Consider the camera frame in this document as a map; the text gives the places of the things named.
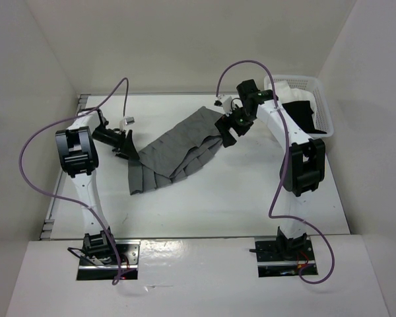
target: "white cloth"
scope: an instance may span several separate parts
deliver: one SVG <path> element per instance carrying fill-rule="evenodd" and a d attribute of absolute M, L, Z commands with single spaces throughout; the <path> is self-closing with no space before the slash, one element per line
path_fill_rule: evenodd
<path fill-rule="evenodd" d="M 287 81 L 278 81 L 275 83 L 275 88 L 276 95 L 282 104 L 287 104 L 288 102 L 293 101 L 310 101 L 311 110 L 313 111 L 312 120 L 314 121 L 314 126 L 316 126 L 315 119 L 317 118 L 317 103 L 315 102 L 315 97 L 311 92 L 298 88 L 290 88 Z"/>

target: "plastic basket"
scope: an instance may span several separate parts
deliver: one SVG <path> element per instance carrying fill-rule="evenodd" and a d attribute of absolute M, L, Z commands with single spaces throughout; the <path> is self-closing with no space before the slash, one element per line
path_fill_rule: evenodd
<path fill-rule="evenodd" d="M 297 75 L 273 75 L 275 82 L 287 81 L 290 88 L 299 88 L 309 92 L 315 97 L 317 104 L 317 118 L 315 119 L 315 128 L 325 131 L 327 134 L 310 134 L 314 138 L 330 137 L 335 131 L 331 121 L 330 110 L 324 95 L 323 85 L 315 77 L 297 76 Z M 264 78 L 264 89 L 269 88 L 270 79 Z"/>

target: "white wall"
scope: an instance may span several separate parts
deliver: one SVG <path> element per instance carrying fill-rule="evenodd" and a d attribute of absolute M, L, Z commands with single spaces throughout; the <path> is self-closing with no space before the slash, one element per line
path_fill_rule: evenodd
<path fill-rule="evenodd" d="M 0 0 L 0 316 L 50 201 L 20 177 L 20 148 L 32 132 L 73 114 L 75 106 L 75 91 L 25 2 Z M 52 190 L 59 166 L 53 131 L 28 149 L 25 165 L 35 184 Z"/>
<path fill-rule="evenodd" d="M 363 234 L 396 317 L 396 0 L 358 0 L 320 78 L 328 156 L 351 228 Z"/>
<path fill-rule="evenodd" d="M 78 92 L 213 92 L 220 73 L 258 59 L 316 75 L 355 0 L 27 0 Z M 232 70 L 223 87 L 258 78 Z"/>

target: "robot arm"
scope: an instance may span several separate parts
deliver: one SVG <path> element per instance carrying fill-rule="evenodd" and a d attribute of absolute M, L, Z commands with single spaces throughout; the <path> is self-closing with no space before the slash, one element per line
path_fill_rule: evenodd
<path fill-rule="evenodd" d="M 118 133 L 106 129 L 108 121 L 101 110 L 91 112 L 91 109 L 86 109 L 79 112 L 78 117 L 70 127 L 55 134 L 60 165 L 71 177 L 79 199 L 95 210 L 110 231 L 97 190 L 98 155 L 93 139 L 111 145 L 116 156 L 139 159 L 132 142 L 132 130 L 129 130 L 126 136 L 124 131 Z M 102 227 L 87 208 L 82 207 L 82 213 L 86 251 L 92 256 L 108 256 L 112 249 Z"/>
<path fill-rule="evenodd" d="M 216 106 L 222 106 L 225 115 L 216 122 L 223 139 L 224 147 L 236 143 L 230 134 L 232 128 L 238 136 L 246 134 L 255 119 L 260 119 L 270 129 L 283 151 L 286 152 L 285 131 L 279 116 L 281 111 L 288 127 L 290 139 L 289 164 L 286 171 L 284 188 L 292 196 L 289 215 L 305 218 L 311 198 L 311 192 L 316 190 L 324 179 L 325 145 L 320 139 L 313 140 L 295 123 L 278 101 L 274 103 L 273 91 L 260 91 L 253 80 L 244 81 L 237 86 L 242 107 L 232 106 L 231 96 L 220 96 Z M 297 250 L 306 240 L 306 226 L 300 221 L 285 219 L 278 229 L 277 241 L 285 251 Z"/>

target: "gray cloth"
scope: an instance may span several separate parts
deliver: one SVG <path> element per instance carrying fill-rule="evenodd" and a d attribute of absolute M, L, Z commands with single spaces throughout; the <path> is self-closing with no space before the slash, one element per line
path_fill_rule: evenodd
<path fill-rule="evenodd" d="M 215 127 L 222 114 L 201 107 L 129 160 L 131 195 L 168 186 L 207 164 L 222 144 Z"/>

